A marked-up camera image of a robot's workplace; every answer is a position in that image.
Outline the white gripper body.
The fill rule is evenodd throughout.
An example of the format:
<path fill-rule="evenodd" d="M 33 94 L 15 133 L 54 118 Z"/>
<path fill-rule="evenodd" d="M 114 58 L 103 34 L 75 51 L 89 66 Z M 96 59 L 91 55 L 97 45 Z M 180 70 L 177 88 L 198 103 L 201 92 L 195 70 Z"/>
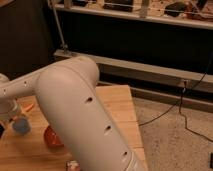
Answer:
<path fill-rule="evenodd" d="M 10 120 L 21 113 L 21 107 L 16 100 L 6 100 L 0 102 L 0 120 Z"/>

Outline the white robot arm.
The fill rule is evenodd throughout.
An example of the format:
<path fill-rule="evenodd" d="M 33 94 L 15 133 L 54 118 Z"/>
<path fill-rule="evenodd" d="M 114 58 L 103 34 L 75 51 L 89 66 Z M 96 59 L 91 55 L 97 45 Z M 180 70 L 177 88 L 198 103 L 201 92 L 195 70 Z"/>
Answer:
<path fill-rule="evenodd" d="M 145 171 L 97 97 L 99 68 L 73 57 L 14 80 L 0 74 L 0 110 L 14 112 L 15 100 L 33 95 L 40 110 L 83 171 Z"/>

